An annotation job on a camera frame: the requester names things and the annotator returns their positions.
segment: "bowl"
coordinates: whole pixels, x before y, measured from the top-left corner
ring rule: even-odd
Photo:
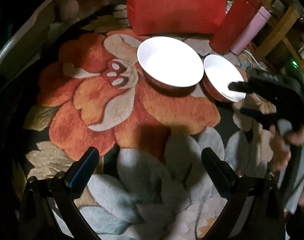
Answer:
[[[209,55],[204,59],[203,85],[215,100],[220,102],[239,102],[246,94],[230,91],[231,82],[244,81],[240,72],[227,59],[219,55]]]
[[[187,91],[203,77],[199,55],[189,45],[170,37],[153,37],[142,42],[138,61],[153,87]]]

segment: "floral tablecloth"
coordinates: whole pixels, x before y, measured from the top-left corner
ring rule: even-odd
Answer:
[[[13,161],[13,186],[21,198],[26,177],[66,171],[93,146],[100,164],[75,203],[103,240],[202,237],[226,203],[200,161],[202,149],[211,147],[234,170],[262,177],[272,156],[270,134],[234,111],[237,106],[215,104],[201,83],[184,97],[150,87],[136,56],[149,37],[133,33],[125,3],[75,24],[46,57],[22,129],[25,158]],[[206,35],[167,36],[202,59],[215,54]],[[245,54],[224,57],[243,74],[251,63]],[[245,102],[269,111],[258,97]]]

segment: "red thermos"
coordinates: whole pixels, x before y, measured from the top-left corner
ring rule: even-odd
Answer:
[[[209,42],[211,48],[224,55],[237,40],[261,7],[259,0],[235,0],[223,22]]]

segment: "red tote bag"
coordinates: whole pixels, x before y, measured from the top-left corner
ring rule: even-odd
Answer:
[[[225,17],[226,0],[127,0],[137,35],[213,33]]]

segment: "screw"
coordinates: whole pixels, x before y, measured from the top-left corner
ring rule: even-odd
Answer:
[[[28,183],[32,183],[32,182],[35,181],[35,179],[36,179],[35,176],[31,176],[31,177],[29,177],[29,179],[27,180],[27,182],[28,182]]]
[[[243,171],[236,171],[235,174],[239,177],[242,178],[244,176],[244,172]]]
[[[268,173],[266,178],[268,180],[274,180],[274,176],[271,173]]]
[[[64,172],[64,171],[59,171],[59,172],[55,175],[55,177],[57,177],[58,179],[61,179],[61,178],[64,177],[64,175],[65,175],[65,172]]]

